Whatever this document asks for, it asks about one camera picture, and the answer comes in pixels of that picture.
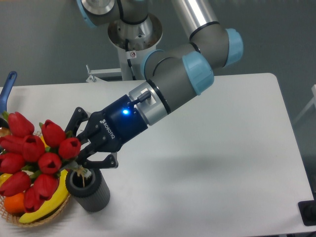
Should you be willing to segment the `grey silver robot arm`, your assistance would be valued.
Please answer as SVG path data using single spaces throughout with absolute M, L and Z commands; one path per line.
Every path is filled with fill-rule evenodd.
M 89 115 L 76 108 L 66 131 L 84 148 L 68 168 L 116 168 L 123 144 L 200 95 L 214 82 L 213 70 L 241 59 L 243 42 L 235 29 L 223 28 L 207 0 L 174 0 L 172 5 L 189 42 L 157 50 L 162 28 L 145 0 L 79 0 L 90 26 L 108 24 L 120 52 L 124 79 L 144 82 L 104 109 Z

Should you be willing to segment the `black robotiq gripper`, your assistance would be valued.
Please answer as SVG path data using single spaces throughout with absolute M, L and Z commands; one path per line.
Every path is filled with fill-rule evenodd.
M 92 114 L 82 107 L 75 108 L 65 133 L 76 137 L 80 125 L 85 121 L 88 122 L 84 134 L 90 144 L 80 151 L 76 162 L 88 169 L 117 168 L 117 152 L 122 145 L 148 128 L 140 113 L 131 106 L 127 95 Z M 96 153 L 109 154 L 103 160 L 90 160 L 89 157 Z

